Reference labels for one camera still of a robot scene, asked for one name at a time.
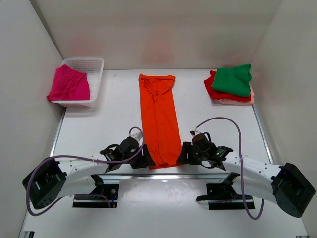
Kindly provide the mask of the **orange t-shirt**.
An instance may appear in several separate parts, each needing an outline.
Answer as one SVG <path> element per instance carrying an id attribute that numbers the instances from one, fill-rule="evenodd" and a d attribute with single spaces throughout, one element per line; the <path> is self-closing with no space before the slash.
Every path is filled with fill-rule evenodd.
<path id="1" fill-rule="evenodd" d="M 143 135 L 155 165 L 151 169 L 180 166 L 182 143 L 172 88 L 176 77 L 139 75 Z"/>

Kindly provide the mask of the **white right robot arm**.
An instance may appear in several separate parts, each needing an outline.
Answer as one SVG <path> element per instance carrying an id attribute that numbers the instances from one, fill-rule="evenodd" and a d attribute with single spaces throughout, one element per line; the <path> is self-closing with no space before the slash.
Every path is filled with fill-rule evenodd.
<path id="1" fill-rule="evenodd" d="M 184 142 L 180 164 L 202 165 L 228 172 L 220 183 L 208 183 L 207 194 L 196 198 L 208 201 L 209 206 L 225 209 L 226 203 L 243 197 L 257 197 L 270 201 L 288 215 L 300 218 L 316 190 L 300 170 L 291 163 L 275 165 L 261 163 L 239 154 L 226 146 L 216 146 L 205 133 L 194 134 L 191 142 Z"/>

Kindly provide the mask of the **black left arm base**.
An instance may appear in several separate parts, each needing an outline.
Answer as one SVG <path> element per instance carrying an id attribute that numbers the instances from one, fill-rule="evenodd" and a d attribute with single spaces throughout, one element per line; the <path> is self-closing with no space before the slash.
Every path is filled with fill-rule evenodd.
<path id="1" fill-rule="evenodd" d="M 102 179 L 100 175 L 92 175 L 95 188 L 88 194 L 76 194 L 73 208 L 109 208 L 115 209 L 118 204 L 119 180 Z"/>

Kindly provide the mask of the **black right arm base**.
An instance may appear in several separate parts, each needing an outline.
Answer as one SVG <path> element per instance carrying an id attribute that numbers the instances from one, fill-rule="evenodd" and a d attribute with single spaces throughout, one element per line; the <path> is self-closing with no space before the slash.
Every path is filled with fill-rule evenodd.
<path id="1" fill-rule="evenodd" d="M 207 194 L 196 197 L 196 202 L 207 201 L 209 210 L 244 210 L 242 195 L 233 188 L 239 176 L 238 173 L 230 173 L 221 183 L 207 183 Z"/>

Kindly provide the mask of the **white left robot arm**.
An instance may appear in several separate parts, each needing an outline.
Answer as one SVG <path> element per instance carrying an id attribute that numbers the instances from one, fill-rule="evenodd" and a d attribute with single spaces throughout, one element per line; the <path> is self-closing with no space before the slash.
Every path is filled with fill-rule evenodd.
<path id="1" fill-rule="evenodd" d="M 40 210 L 50 207 L 62 197 L 91 195 L 101 199 L 106 191 L 102 174 L 118 170 L 123 164 L 133 169 L 154 166 L 140 138 L 128 136 L 120 144 L 111 144 L 100 151 L 102 159 L 79 156 L 53 156 L 44 159 L 22 181 L 28 205 Z"/>

